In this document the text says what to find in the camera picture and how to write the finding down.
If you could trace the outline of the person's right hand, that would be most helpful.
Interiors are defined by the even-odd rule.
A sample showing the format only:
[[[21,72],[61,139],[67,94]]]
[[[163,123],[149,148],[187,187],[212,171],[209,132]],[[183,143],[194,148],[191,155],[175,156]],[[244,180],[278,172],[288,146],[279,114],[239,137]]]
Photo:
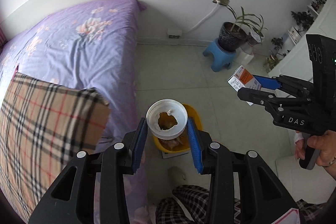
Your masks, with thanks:
[[[305,159],[305,139],[302,134],[295,142],[295,158]],[[322,136],[311,136],[307,146],[320,150],[316,164],[329,173],[335,173],[335,131],[327,130]]]

